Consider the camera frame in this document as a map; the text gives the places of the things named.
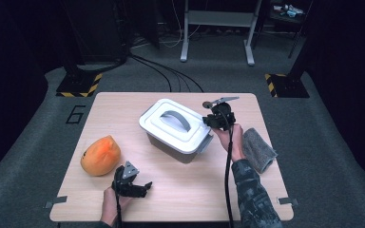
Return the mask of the grey plastic storage box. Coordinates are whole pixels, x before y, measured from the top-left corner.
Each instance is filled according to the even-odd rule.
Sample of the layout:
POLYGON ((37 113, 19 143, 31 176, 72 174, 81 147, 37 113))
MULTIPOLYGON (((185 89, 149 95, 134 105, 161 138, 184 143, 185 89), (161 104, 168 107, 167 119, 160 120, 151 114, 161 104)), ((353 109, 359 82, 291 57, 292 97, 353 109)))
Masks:
POLYGON ((166 133, 156 136, 147 133, 147 138, 152 145, 182 163, 192 162, 195 157, 207 149, 213 140, 209 133, 200 134, 199 136, 186 136, 183 133, 179 133, 177 136, 166 133))

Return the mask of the white metal desk frame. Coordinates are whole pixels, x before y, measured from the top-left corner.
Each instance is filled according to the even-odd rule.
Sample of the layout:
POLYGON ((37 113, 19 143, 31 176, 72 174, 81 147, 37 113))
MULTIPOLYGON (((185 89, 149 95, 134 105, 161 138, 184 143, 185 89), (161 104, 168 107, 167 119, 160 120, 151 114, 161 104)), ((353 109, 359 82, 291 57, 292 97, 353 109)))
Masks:
POLYGON ((246 40, 243 41, 243 44, 247 65, 253 67, 255 65, 255 59, 252 52, 251 44, 258 22, 259 10, 262 0, 255 1, 256 5, 253 12, 232 12, 192 10, 189 8, 189 0, 184 0, 184 25, 180 61, 184 63, 188 59, 188 29, 190 25, 249 28, 248 37, 246 40))

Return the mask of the dark shelf with clutter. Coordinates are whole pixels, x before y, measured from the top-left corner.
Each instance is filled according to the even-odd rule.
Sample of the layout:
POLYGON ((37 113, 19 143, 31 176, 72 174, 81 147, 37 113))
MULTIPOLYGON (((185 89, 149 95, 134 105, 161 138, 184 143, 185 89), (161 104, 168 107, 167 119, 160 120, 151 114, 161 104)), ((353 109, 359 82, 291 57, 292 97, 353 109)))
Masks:
POLYGON ((271 5, 269 16, 274 20, 301 23, 306 17, 306 13, 293 5, 275 3, 271 5))

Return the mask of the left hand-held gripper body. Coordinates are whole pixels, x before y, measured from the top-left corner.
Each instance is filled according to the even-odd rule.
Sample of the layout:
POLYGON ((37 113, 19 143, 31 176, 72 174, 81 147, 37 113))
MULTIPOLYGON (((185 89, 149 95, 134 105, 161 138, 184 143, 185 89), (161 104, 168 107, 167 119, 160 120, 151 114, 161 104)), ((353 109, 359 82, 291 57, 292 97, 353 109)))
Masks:
POLYGON ((125 191, 136 189, 133 181, 138 174, 139 170, 130 161, 126 161, 125 165, 120 165, 116 169, 112 189, 117 195, 124 197, 125 191))

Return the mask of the orange plush toy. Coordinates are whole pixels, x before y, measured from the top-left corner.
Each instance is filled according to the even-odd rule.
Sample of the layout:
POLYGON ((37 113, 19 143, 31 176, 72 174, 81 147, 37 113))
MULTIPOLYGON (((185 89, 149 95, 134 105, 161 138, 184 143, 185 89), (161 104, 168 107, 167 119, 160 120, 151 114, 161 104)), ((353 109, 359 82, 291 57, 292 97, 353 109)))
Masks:
POLYGON ((80 164, 90 176, 110 172, 121 159, 121 148, 107 135, 94 142, 83 154, 80 164))

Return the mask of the black stand base striped edge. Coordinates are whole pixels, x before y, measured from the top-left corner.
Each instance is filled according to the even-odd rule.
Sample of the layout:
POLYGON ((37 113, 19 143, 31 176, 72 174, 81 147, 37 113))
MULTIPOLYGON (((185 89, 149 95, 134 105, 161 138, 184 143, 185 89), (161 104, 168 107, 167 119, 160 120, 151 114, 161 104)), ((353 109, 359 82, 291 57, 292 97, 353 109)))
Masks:
POLYGON ((265 74, 265 80, 272 97, 309 98, 301 80, 290 79, 285 74, 265 74))
POLYGON ((61 97, 90 97, 98 87, 102 74, 83 74, 79 80, 66 76, 56 89, 61 97))

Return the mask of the grey cloth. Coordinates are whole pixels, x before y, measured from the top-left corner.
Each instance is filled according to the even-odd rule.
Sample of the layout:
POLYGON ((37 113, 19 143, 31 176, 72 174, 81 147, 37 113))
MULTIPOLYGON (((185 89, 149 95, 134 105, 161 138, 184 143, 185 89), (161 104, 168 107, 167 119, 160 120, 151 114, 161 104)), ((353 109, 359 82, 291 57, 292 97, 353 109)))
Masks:
POLYGON ((263 139, 255 128, 249 128, 243 134, 243 153, 251 166, 264 173, 278 156, 277 152, 263 139))

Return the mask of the white lid with grey handle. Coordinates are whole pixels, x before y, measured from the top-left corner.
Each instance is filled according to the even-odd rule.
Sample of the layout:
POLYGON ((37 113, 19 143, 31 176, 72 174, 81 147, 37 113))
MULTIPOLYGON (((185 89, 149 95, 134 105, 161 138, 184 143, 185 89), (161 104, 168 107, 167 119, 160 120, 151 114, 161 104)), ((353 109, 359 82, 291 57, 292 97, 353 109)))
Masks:
POLYGON ((160 99, 148 108, 140 117, 139 124, 146 133, 156 136, 162 133, 171 136, 177 136, 179 133, 199 136, 210 134, 211 131, 202 121, 201 114, 170 99, 160 99))

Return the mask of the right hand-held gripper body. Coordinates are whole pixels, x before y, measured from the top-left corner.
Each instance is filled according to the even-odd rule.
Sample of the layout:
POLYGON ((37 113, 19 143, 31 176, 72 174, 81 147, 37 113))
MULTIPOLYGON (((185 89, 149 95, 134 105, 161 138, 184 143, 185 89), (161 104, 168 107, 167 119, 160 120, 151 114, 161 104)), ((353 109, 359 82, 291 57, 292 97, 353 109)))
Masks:
POLYGON ((211 109, 213 115, 217 117, 216 122, 219 123, 220 128, 224 131, 228 130, 236 121, 234 112, 228 101, 237 100, 237 97, 223 97, 216 101, 210 102, 207 107, 211 109))

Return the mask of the person's right hand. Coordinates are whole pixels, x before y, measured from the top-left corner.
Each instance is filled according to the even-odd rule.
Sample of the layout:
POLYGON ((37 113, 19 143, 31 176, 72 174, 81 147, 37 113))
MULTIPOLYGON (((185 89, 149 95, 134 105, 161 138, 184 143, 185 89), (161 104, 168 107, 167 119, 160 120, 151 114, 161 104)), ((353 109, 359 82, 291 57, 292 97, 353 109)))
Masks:
POLYGON ((231 151, 232 162, 245 159, 245 155, 242 152, 243 129, 240 124, 235 123, 230 131, 213 128, 213 132, 219 137, 222 147, 226 151, 231 151))

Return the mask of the person's left hand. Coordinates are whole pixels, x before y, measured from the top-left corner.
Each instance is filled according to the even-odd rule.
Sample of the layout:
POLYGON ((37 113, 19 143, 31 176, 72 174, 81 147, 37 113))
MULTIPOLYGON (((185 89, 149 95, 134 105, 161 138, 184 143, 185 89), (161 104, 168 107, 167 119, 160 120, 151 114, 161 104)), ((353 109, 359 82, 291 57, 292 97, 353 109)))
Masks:
POLYGON ((100 221, 114 226, 116 218, 118 217, 117 205, 120 205, 122 209, 125 209, 130 202, 131 198, 127 197, 116 199, 115 191, 111 187, 108 187, 104 191, 100 221))

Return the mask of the grey tape piece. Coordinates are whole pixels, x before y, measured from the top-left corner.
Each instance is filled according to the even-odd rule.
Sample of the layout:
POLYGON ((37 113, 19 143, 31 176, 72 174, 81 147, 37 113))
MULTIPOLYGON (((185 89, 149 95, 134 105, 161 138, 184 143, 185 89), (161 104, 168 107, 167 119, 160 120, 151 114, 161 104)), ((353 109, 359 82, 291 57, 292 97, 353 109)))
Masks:
POLYGON ((298 203, 298 200, 297 199, 292 199, 292 198, 278 198, 278 203, 280 205, 283 205, 283 204, 290 204, 291 206, 298 206, 299 203, 298 203))
POLYGON ((53 205, 58 204, 58 203, 63 203, 67 201, 67 196, 62 196, 62 197, 56 197, 54 199, 50 199, 48 200, 45 204, 44 204, 44 208, 45 209, 49 209, 51 208, 53 205))

